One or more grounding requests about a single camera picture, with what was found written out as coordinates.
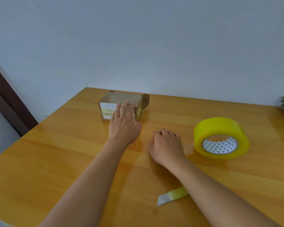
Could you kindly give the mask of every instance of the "small package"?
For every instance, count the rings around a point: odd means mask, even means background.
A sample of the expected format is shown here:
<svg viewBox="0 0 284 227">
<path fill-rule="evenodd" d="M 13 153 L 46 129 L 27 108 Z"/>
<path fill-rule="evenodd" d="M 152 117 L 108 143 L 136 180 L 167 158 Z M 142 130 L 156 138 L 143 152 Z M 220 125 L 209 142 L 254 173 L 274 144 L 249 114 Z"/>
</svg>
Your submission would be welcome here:
<svg viewBox="0 0 284 227">
<path fill-rule="evenodd" d="M 113 112 L 116 110 L 117 103 L 125 103 L 128 100 L 134 104 L 134 120 L 139 121 L 144 110 L 149 105 L 149 95 L 131 94 L 110 91 L 107 92 L 98 102 L 102 120 L 110 120 Z"/>
</svg>

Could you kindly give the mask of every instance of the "hand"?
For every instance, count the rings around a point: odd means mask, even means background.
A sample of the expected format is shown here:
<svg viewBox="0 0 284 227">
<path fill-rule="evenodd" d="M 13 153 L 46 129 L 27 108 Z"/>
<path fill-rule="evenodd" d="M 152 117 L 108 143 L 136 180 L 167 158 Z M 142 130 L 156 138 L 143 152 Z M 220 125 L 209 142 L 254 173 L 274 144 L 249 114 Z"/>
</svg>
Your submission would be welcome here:
<svg viewBox="0 0 284 227">
<path fill-rule="evenodd" d="M 142 124 L 134 121 L 133 103 L 130 103 L 127 112 L 128 105 L 128 101 L 122 107 L 121 103 L 117 103 L 116 110 L 110 120 L 108 131 L 109 139 L 116 140 L 118 145 L 121 145 L 125 149 L 137 139 L 142 129 Z"/>
<path fill-rule="evenodd" d="M 165 128 L 160 132 L 154 132 L 154 138 L 148 147 L 153 159 L 165 168 L 178 160 L 185 159 L 180 135 Z"/>
</svg>

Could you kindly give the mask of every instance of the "person's left arm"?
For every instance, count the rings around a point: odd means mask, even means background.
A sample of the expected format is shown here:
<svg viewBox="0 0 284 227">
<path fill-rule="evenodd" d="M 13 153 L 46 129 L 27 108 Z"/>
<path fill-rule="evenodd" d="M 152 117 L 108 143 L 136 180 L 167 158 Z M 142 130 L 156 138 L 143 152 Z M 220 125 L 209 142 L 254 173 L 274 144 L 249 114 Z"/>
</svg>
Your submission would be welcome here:
<svg viewBox="0 0 284 227">
<path fill-rule="evenodd" d="M 39 227 L 98 226 L 114 175 L 129 144 L 142 124 L 133 120 L 133 103 L 117 104 L 109 125 L 109 139 L 102 151 L 72 184 Z"/>
</svg>

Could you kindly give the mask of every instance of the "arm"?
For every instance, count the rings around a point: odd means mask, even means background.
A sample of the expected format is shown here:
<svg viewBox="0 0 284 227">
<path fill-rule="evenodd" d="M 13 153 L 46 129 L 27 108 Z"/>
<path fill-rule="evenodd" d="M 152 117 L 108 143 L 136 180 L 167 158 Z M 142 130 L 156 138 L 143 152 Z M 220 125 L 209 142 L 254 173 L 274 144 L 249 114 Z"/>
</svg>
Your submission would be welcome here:
<svg viewBox="0 0 284 227">
<path fill-rule="evenodd" d="M 150 154 L 180 180 L 213 227 L 279 226 L 187 160 L 178 134 L 154 132 Z"/>
<path fill-rule="evenodd" d="M 142 124 L 133 120 L 133 103 L 117 104 L 109 125 L 109 140 L 102 151 L 63 195 L 39 227 L 98 226 L 114 175 Z"/>
</svg>

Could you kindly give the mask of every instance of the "door frame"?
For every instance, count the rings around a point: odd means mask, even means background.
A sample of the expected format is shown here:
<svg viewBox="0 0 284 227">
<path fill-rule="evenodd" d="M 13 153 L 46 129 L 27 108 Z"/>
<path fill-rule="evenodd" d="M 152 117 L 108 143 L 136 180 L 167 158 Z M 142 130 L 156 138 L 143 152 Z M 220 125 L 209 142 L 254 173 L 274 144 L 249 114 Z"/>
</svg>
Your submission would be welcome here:
<svg viewBox="0 0 284 227">
<path fill-rule="evenodd" d="M 25 104 L 0 73 L 0 113 L 14 127 L 20 136 L 38 125 Z"/>
</svg>

